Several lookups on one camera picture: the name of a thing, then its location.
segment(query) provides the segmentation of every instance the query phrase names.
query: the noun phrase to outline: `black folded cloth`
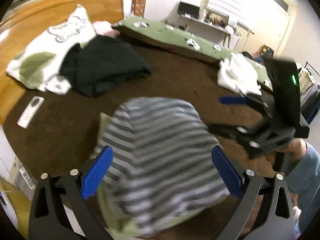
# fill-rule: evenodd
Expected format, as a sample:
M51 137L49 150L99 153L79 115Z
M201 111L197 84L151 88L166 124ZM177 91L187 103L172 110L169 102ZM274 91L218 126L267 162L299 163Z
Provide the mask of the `black folded cloth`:
M121 83L151 74L144 58L120 39L98 35L83 49L77 43L67 53L60 75L88 97L100 96Z

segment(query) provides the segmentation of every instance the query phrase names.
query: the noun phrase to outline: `wooden headboard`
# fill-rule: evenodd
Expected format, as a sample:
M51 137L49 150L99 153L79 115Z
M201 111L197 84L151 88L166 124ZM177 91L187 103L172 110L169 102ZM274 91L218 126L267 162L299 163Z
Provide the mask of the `wooden headboard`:
M49 26L66 21L77 4L86 8L91 22L124 18L123 0L39 0L0 23L0 125L25 92L22 84L6 75L8 63Z

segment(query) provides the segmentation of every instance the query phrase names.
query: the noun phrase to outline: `person's arm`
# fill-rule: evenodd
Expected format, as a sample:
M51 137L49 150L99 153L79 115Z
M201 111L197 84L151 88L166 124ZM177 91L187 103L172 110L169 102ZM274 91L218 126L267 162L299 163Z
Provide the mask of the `person's arm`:
M320 156L316 150L303 139L293 140L287 149L290 152L295 168L286 174L286 182L291 192L301 194L308 190L310 184L317 178Z

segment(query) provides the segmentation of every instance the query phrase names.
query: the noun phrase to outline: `blue sleeve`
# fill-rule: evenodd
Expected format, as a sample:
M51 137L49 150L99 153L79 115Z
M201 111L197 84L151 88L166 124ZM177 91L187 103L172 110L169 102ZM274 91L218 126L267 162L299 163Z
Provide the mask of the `blue sleeve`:
M286 177L288 188L295 194L307 191L319 176L320 155L307 143L307 152Z
M303 232L320 208L320 155L307 143L307 152L286 177L288 188L298 194L301 209L299 228Z

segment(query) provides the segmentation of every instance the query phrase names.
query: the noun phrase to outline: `television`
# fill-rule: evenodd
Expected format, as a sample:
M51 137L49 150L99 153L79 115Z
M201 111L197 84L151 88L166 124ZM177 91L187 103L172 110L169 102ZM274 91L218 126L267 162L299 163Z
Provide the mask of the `television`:
M195 6L193 4L185 3L185 2L180 2L179 7L178 7L178 14L182 15L190 15L192 18L199 19L199 6Z

